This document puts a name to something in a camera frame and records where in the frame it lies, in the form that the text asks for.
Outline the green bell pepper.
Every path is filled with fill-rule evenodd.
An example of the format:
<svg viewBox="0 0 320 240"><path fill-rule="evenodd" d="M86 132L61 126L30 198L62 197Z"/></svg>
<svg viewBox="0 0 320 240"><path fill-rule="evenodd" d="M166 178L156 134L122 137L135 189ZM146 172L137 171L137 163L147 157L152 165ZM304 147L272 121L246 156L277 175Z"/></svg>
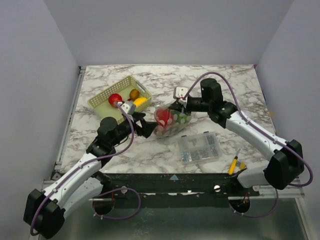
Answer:
<svg viewBox="0 0 320 240"><path fill-rule="evenodd" d="M184 114L184 113L176 111L176 110L173 110L171 112L171 114L173 116L172 125L174 127L184 128L192 120L191 115L187 115L187 114Z"/></svg>

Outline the red toy bell pepper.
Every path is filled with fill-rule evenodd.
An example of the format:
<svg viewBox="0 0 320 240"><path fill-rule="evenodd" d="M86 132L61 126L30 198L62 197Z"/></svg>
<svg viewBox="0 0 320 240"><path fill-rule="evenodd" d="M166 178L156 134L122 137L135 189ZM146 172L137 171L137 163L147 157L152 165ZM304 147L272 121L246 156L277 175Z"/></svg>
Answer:
<svg viewBox="0 0 320 240"><path fill-rule="evenodd" d="M173 115L168 109L158 108L155 111L155 120L159 126L165 128L173 123Z"/></svg>

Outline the clear zip top bag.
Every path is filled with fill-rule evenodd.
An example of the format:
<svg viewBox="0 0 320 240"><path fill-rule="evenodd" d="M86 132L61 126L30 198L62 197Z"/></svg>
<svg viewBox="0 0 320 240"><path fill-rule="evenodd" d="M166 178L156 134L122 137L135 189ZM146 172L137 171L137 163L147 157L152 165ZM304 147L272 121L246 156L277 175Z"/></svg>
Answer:
<svg viewBox="0 0 320 240"><path fill-rule="evenodd" d="M170 109L170 105L159 106L154 111L154 119L157 127L153 133L159 137L170 137L182 131L192 120L192 115L186 112L180 112Z"/></svg>

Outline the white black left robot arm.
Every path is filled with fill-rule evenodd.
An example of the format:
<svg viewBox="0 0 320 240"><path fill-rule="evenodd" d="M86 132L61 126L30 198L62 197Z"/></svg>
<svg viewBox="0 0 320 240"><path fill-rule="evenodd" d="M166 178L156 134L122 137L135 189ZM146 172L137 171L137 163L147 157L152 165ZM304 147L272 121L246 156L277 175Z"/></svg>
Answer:
<svg viewBox="0 0 320 240"><path fill-rule="evenodd" d="M148 138L152 134L158 123L144 117L145 113L134 112L125 115L121 123L111 116L105 117L82 158L52 185L42 191L34 189L28 195L23 220L30 226L31 236L50 239L62 228L68 215L84 202L113 196L116 189L100 169L119 155L115 147L122 140L135 135Z"/></svg>

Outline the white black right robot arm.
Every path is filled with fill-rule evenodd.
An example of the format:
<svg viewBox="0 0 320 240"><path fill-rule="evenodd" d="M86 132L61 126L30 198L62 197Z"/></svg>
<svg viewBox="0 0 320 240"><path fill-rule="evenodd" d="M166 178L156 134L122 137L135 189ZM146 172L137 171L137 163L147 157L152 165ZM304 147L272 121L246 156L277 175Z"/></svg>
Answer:
<svg viewBox="0 0 320 240"><path fill-rule="evenodd" d="M171 109L182 113L205 112L209 118L255 147L268 165L241 170L230 183L230 191L241 196L253 186L270 185L283 190L304 171L302 145L266 131L247 117L236 104L223 99L221 85L214 78L201 80L201 97L191 97L187 88L176 87Z"/></svg>

